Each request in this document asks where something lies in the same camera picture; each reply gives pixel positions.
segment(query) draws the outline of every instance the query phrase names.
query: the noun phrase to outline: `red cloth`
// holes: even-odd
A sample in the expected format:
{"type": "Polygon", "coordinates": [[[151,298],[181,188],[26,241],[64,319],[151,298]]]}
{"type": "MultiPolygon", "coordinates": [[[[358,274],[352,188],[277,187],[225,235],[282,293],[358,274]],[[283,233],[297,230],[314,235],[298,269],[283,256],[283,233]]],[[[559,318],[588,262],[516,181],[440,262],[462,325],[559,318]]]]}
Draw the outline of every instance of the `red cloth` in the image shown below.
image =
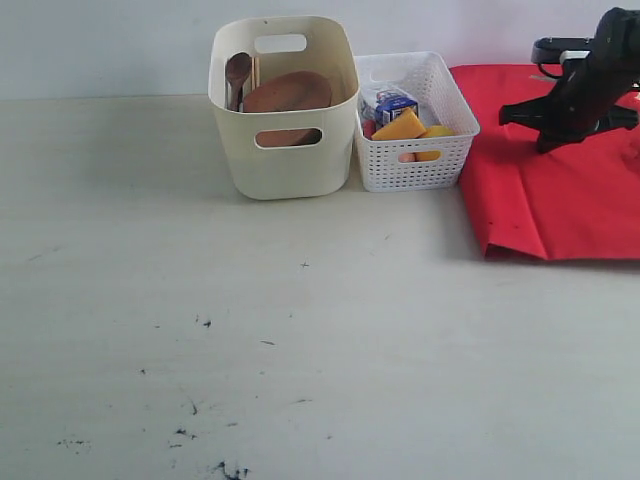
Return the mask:
{"type": "MultiPolygon", "coordinates": [[[[640,259],[640,127],[616,130],[541,155],[537,132],[498,125],[503,104],[546,95],[532,65],[462,66],[452,73],[482,131],[460,187],[486,256],[545,260],[640,259]]],[[[620,105],[638,109],[629,94],[620,105]]]]}

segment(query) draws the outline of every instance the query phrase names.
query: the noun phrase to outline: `white wall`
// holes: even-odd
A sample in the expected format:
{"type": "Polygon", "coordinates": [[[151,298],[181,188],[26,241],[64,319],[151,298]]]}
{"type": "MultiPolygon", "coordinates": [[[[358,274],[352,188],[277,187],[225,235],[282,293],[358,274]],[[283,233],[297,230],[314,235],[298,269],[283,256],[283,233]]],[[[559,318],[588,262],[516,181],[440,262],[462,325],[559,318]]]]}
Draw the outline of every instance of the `white wall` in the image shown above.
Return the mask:
{"type": "Polygon", "coordinates": [[[640,0],[6,0],[0,99],[204,93],[216,30],[245,17],[331,16],[356,55],[454,65],[527,62],[536,38],[590,36],[613,6],[640,0]]]}

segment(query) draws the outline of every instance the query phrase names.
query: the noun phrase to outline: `table surface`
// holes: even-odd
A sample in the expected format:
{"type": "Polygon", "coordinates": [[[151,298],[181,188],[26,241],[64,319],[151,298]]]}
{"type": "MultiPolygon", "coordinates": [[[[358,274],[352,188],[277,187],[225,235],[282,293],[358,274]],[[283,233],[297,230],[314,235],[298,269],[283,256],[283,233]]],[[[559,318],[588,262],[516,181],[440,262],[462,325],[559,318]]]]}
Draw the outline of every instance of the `table surface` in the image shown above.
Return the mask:
{"type": "Polygon", "coordinates": [[[640,267],[353,163],[255,202],[206,97],[1,103],[2,479],[636,479],[640,267]]]}

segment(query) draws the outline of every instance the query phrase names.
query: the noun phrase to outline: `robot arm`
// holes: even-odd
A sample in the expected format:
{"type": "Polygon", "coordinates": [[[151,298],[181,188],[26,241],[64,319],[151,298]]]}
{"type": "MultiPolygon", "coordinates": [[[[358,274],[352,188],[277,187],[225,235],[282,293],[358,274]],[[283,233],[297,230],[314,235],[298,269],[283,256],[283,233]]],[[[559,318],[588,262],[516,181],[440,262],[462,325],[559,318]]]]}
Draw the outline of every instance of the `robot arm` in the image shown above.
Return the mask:
{"type": "Polygon", "coordinates": [[[500,124],[513,122],[538,130],[540,153],[638,125],[638,112],[615,103],[638,87],[640,10],[610,10],[592,39],[538,40],[532,60],[547,75],[543,64],[561,63],[562,75],[546,97],[503,106],[500,124]]]}

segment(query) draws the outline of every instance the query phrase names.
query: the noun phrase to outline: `white plastic basket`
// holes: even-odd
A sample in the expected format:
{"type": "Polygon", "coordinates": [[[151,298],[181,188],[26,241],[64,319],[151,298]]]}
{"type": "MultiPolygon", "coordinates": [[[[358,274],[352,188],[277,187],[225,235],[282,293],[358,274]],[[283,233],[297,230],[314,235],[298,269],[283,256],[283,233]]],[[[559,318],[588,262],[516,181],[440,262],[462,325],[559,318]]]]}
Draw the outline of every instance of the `white plastic basket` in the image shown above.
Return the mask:
{"type": "Polygon", "coordinates": [[[419,140],[371,141],[356,115],[356,145],[364,187],[371,192],[450,187],[456,183],[480,125],[440,55],[414,52],[356,57],[360,84],[391,73],[394,84],[419,103],[425,126],[439,123],[456,135],[419,140]],[[441,152],[438,160],[400,163],[407,152],[441,152]]]}
{"type": "Polygon", "coordinates": [[[343,27],[322,17],[276,17],[240,20],[216,34],[209,71],[209,98],[233,181],[244,195],[259,199],[312,197],[332,193],[349,175],[358,100],[358,75],[343,27]],[[227,110],[227,60],[238,52],[258,55],[256,39],[303,35],[302,51],[260,53],[262,83],[296,70],[327,77],[332,88],[328,108],[294,112],[238,113],[227,110]],[[262,131],[317,128],[322,139],[314,145],[263,148],[262,131]]]}

